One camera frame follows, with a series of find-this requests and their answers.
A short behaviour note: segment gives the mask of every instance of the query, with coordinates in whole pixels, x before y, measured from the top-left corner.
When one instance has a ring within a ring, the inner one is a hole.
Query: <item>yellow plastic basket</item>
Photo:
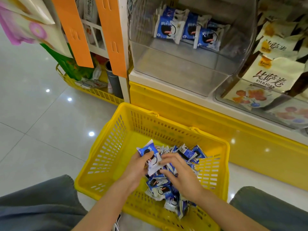
[[[202,159],[196,169],[203,187],[227,200],[229,143],[216,136],[186,127],[160,117],[157,113],[122,103],[105,125],[91,148],[90,156],[79,173],[75,188],[96,200],[116,181],[126,168],[136,147],[150,139],[157,145],[198,144],[208,159]],[[181,220],[164,209],[165,201],[155,201],[144,191],[145,179],[129,196],[123,211],[163,230],[219,230],[218,225],[200,208],[190,207]]]
[[[67,74],[63,74],[60,69],[59,69],[59,64],[56,66],[56,71],[58,72],[58,74],[63,78],[63,80],[71,87],[77,89],[77,90],[80,90],[80,91],[83,91],[85,93],[88,93],[92,96],[95,96],[99,99],[102,99],[104,101],[107,101],[111,104],[114,104],[114,105],[119,105],[121,104],[122,102],[124,102],[124,99],[121,99],[121,98],[118,98],[116,97],[115,95],[112,95],[112,94],[109,94],[107,92],[107,88],[100,88],[100,89],[97,89],[97,88],[94,88],[94,89],[83,89],[81,88],[80,86],[76,85],[75,84],[75,80],[70,78]]]

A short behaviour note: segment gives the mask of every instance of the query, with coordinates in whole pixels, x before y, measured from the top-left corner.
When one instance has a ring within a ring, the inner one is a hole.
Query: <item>orange divider strip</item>
[[[75,0],[52,0],[78,66],[94,68]]]
[[[127,77],[118,0],[95,0],[113,74]]]

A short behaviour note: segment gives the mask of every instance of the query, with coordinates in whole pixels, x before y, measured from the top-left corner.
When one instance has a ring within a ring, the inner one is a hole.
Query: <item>hand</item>
[[[179,175],[178,177],[175,177],[173,173],[166,169],[161,169],[160,172],[169,178],[180,194],[182,194],[189,201],[196,203],[198,198],[202,196],[205,189],[200,184],[191,167],[186,164],[178,153],[164,154],[161,158],[161,165],[172,163]]]
[[[139,185],[140,180],[148,173],[145,163],[153,156],[154,152],[150,151],[140,157],[136,152],[129,161],[124,173],[119,178],[127,187],[128,193],[132,193]]]

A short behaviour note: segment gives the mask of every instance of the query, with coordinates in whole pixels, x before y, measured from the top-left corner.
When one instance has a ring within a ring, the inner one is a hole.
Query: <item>forearm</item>
[[[225,231],[268,231],[210,190],[204,189],[196,203]]]
[[[110,231],[129,195],[127,183],[116,181],[73,231]]]

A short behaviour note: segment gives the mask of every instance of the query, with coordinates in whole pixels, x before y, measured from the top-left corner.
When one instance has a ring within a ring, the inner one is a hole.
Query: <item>clear acrylic bin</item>
[[[231,25],[219,52],[154,38],[158,10],[164,4],[166,0],[137,0],[134,5],[129,28],[134,69],[208,96],[246,61],[256,35],[256,0],[184,0],[179,4],[181,9],[211,14],[214,20]]]
[[[238,82],[243,83],[243,85],[246,85],[246,87],[249,87],[249,89],[254,90],[255,93],[249,94],[246,90],[245,94],[243,94],[244,92],[241,90],[239,93],[234,94],[234,101],[226,99],[224,95],[228,93],[230,86],[232,86],[234,81],[237,80],[239,80]],[[253,108],[253,103],[255,100],[253,97],[254,94],[266,93],[267,91],[271,91],[273,96],[277,98],[265,107]],[[218,101],[232,105],[236,108],[242,109],[292,129],[302,129],[308,127],[308,92],[305,91],[305,93],[300,93],[295,97],[287,94],[290,94],[290,92],[282,94],[273,89],[267,89],[261,85],[257,85],[245,79],[239,79],[237,76],[233,76],[227,79],[221,86],[218,87],[215,92],[215,98]]]

